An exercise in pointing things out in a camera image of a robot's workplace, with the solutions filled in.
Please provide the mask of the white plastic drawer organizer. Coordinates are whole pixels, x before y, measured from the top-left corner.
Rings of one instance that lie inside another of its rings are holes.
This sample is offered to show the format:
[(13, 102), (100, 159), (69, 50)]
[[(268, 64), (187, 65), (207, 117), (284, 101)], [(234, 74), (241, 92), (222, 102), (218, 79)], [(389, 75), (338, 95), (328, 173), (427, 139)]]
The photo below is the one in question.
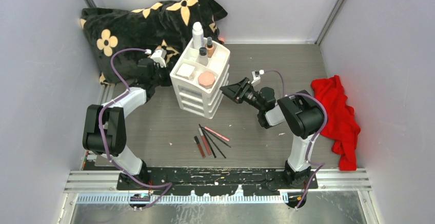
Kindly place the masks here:
[[(223, 94), (220, 87), (228, 84), (230, 67), (230, 50), (219, 42), (213, 41), (213, 44), (215, 52), (211, 58), (208, 58), (208, 65), (203, 66), (197, 62), (199, 50), (193, 48), (191, 40), (170, 73), (179, 107), (207, 119), (214, 117), (222, 101)], [(195, 66), (193, 80), (176, 76), (176, 71), (183, 63)], [(211, 89), (204, 89), (197, 82), (198, 76), (207, 71), (215, 76), (215, 83)]]

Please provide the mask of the black cap clear bottle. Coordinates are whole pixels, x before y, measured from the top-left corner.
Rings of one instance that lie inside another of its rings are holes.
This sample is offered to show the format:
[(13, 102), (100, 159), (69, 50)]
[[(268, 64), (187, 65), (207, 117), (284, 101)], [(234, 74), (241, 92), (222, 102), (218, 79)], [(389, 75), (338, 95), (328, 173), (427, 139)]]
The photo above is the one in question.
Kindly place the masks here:
[(208, 51), (206, 49), (206, 47), (200, 47), (199, 48), (199, 55), (197, 57), (197, 62), (203, 66), (207, 66), (208, 65)]

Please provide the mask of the white spray bottle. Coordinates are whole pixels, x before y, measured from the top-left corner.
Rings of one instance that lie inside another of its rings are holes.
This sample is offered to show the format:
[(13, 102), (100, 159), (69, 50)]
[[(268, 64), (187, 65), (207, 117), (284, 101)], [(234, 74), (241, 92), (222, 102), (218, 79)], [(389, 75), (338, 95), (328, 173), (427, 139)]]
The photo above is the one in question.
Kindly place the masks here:
[(192, 46), (194, 49), (204, 47), (204, 31), (200, 22), (195, 22), (192, 26)]

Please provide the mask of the dark red lip gloss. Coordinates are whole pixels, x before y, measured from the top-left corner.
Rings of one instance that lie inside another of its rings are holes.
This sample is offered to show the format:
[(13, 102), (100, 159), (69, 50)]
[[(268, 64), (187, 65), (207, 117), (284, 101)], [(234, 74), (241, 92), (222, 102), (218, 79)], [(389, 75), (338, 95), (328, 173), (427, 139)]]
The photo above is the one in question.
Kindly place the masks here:
[(205, 158), (206, 157), (205, 152), (204, 152), (204, 150), (203, 150), (203, 148), (201, 146), (201, 143), (199, 141), (199, 138), (197, 136), (194, 136), (194, 141), (195, 141), (195, 143), (196, 143), (196, 145), (197, 145), (197, 147), (199, 149), (199, 152), (200, 152), (202, 158)]

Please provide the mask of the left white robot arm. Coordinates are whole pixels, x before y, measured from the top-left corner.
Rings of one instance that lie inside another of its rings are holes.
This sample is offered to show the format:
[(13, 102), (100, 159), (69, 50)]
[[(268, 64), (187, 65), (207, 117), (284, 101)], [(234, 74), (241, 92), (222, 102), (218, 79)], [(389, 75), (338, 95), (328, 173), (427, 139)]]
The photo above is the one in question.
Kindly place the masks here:
[(135, 156), (127, 146), (126, 117), (148, 102), (156, 87), (171, 84), (167, 67), (149, 58), (138, 63), (138, 76), (134, 83), (115, 99), (87, 108), (83, 134), (83, 147), (107, 158), (125, 182), (138, 190), (149, 185), (146, 163)]

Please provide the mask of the pink makeup pencil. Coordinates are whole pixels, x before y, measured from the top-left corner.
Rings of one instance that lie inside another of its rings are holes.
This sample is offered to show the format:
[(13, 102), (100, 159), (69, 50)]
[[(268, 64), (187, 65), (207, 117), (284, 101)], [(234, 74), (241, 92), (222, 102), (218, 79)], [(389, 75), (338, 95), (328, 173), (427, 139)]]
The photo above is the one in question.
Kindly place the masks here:
[(210, 129), (209, 127), (204, 127), (207, 131), (211, 132), (212, 134), (216, 135), (217, 137), (225, 140), (225, 141), (230, 141), (230, 139), (228, 139), (227, 137), (215, 132), (214, 130)]

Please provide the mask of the red lip gloss tube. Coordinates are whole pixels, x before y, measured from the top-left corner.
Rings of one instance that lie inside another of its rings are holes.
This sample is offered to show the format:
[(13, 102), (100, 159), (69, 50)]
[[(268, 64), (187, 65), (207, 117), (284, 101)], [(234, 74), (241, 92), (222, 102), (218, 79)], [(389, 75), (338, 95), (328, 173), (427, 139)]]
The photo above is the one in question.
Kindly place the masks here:
[(204, 147), (205, 147), (205, 149), (206, 149), (207, 154), (208, 154), (208, 155), (212, 155), (211, 150), (210, 150), (210, 147), (209, 147), (209, 145), (208, 145), (208, 143), (207, 143), (207, 140), (206, 140), (206, 138), (205, 138), (205, 135), (204, 135), (203, 130), (202, 130), (201, 127), (199, 127), (199, 134), (200, 134), (200, 137), (201, 137), (201, 139), (202, 139), (202, 142), (203, 142), (203, 145), (204, 145)]

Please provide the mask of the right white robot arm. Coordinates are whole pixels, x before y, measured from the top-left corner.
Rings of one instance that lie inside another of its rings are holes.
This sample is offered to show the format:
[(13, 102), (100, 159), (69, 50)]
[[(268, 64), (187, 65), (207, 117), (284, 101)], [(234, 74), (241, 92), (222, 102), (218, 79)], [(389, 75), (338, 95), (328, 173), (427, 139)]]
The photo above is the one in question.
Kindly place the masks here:
[(237, 104), (248, 103), (258, 110), (261, 127), (269, 129), (286, 122), (293, 133), (291, 152), (285, 162), (284, 182), (296, 189), (310, 176), (312, 147), (327, 122), (327, 113), (321, 103), (302, 90), (276, 99), (270, 87), (255, 90), (249, 78), (222, 86), (222, 93)]

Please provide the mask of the beige foundation bottle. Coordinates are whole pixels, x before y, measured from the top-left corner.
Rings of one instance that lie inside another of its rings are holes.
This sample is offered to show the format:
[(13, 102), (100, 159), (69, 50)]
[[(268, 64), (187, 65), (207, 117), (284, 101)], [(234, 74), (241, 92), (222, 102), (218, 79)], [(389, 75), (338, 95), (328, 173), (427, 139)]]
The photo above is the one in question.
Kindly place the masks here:
[(215, 52), (215, 46), (213, 44), (213, 40), (211, 37), (207, 37), (206, 40), (206, 49), (207, 49), (207, 55), (209, 58), (211, 58)]

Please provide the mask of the small cream box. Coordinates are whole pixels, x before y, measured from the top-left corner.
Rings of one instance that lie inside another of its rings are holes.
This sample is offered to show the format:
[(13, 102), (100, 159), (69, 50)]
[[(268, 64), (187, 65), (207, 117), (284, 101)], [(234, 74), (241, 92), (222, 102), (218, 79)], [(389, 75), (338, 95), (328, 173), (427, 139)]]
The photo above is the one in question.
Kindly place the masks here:
[(195, 66), (192, 66), (190, 64), (183, 63), (180, 65), (178, 70), (176, 71), (176, 76), (187, 79), (187, 80), (193, 80), (195, 77)]

